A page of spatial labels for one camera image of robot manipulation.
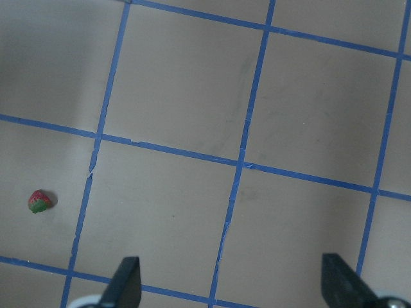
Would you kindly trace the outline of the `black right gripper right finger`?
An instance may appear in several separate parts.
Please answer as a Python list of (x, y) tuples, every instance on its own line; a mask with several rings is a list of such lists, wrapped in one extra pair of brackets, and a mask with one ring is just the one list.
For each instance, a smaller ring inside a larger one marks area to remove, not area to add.
[(328, 307), (385, 307), (385, 299), (378, 298), (337, 253), (322, 255), (321, 293)]

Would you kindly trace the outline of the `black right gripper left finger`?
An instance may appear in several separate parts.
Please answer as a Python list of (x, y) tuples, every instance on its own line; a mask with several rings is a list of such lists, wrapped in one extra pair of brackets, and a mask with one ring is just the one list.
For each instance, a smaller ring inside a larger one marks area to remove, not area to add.
[(125, 257), (103, 292), (98, 307), (139, 307), (141, 271), (139, 257)]

